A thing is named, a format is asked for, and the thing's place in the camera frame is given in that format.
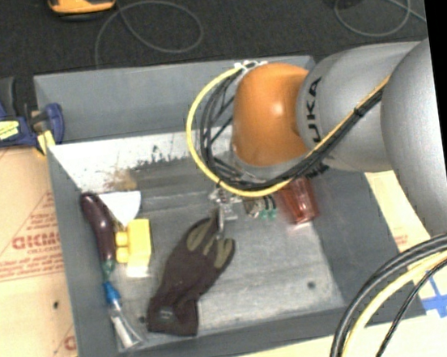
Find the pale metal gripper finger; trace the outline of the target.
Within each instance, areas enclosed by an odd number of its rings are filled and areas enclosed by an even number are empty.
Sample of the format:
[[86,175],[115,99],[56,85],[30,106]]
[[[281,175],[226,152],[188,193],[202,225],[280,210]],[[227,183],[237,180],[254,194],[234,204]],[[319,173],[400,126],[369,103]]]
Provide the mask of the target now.
[[218,205],[227,205],[234,202],[234,195],[223,188],[214,189],[208,195],[209,200]]
[[227,221],[232,222],[238,219],[238,215],[234,210],[234,206],[232,204],[219,204],[215,210],[215,219],[217,232],[221,235],[224,233],[225,223]]

